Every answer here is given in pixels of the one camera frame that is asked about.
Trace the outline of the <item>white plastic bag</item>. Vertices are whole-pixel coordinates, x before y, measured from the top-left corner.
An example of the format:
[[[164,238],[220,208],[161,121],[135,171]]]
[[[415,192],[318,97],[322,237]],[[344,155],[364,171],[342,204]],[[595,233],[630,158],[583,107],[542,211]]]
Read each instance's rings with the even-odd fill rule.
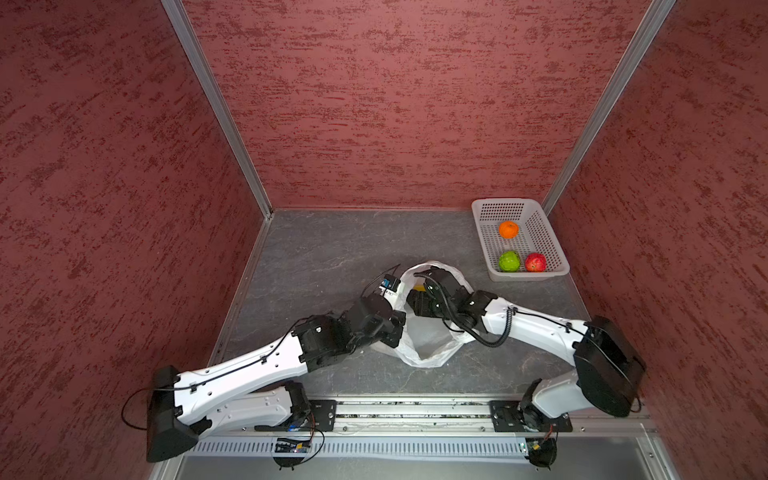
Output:
[[[465,344],[475,339],[466,332],[453,332],[442,319],[419,316],[407,304],[407,295],[417,285],[424,285],[424,280],[415,276],[418,272],[437,267],[452,274],[458,283],[469,293],[473,288],[462,272],[455,267],[438,261],[417,264],[400,275],[400,284],[395,291],[379,287],[377,292],[389,302],[394,310],[405,313],[405,325],[397,347],[389,347],[383,342],[373,343],[373,351],[401,360],[410,367],[429,369],[442,367]]]

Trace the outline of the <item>green fruit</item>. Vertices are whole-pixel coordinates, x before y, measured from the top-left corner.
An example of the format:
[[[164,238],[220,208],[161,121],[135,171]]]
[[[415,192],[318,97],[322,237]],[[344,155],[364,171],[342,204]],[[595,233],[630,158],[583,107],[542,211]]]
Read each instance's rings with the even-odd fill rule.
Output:
[[[518,272],[522,266],[519,254],[514,250],[502,253],[498,258],[499,270],[503,273]]]

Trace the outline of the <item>orange fruit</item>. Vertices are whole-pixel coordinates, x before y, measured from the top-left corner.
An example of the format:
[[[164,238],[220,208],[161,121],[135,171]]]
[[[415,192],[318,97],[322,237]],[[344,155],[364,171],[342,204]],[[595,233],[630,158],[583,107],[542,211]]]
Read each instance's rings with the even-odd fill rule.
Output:
[[[499,236],[503,239],[514,239],[519,235],[520,227],[516,222],[504,221],[498,225]]]

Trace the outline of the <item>red fruit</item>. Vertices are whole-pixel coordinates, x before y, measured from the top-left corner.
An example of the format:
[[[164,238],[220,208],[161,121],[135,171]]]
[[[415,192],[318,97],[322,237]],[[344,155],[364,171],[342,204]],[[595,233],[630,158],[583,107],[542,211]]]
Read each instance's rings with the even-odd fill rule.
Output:
[[[527,272],[541,273],[547,270],[548,262],[543,254],[533,252],[526,257],[524,266]]]

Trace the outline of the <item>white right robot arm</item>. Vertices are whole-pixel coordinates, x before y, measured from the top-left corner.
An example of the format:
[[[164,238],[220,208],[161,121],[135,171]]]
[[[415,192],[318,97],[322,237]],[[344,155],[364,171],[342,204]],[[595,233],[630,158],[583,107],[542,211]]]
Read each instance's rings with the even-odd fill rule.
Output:
[[[513,407],[515,431],[559,428],[574,411],[595,408],[616,418],[633,413],[645,361],[610,320],[551,316],[517,305],[492,292],[472,289],[448,266],[425,263],[400,278],[399,303],[415,315],[443,322],[452,337],[499,348],[516,340],[565,361],[568,372],[536,379]]]

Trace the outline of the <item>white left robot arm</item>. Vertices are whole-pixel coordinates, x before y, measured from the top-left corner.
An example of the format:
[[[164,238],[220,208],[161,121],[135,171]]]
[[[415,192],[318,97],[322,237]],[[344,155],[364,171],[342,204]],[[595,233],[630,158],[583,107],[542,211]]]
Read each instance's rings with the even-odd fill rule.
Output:
[[[192,449],[235,415],[230,402],[259,389],[334,365],[381,342],[399,345],[406,323],[401,303],[381,294],[357,299],[339,315],[296,321],[278,340],[232,360],[181,372],[156,370],[147,402],[146,460],[158,463]]]

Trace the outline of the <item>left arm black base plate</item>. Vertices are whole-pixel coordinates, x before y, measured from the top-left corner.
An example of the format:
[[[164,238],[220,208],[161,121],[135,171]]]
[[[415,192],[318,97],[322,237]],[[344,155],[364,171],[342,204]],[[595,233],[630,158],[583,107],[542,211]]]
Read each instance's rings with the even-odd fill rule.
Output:
[[[334,429],[338,402],[335,400],[311,399],[308,409],[298,415],[290,417],[282,424],[276,426],[255,426],[254,431],[307,431],[313,428],[329,432]]]

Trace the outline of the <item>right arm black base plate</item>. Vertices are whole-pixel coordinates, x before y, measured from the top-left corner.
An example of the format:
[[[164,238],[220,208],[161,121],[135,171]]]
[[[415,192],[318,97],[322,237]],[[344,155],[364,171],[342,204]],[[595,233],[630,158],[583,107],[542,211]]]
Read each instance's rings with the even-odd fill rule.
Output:
[[[520,406],[520,401],[492,400],[488,403],[495,432],[570,433],[572,423],[565,414],[550,418],[533,405]]]

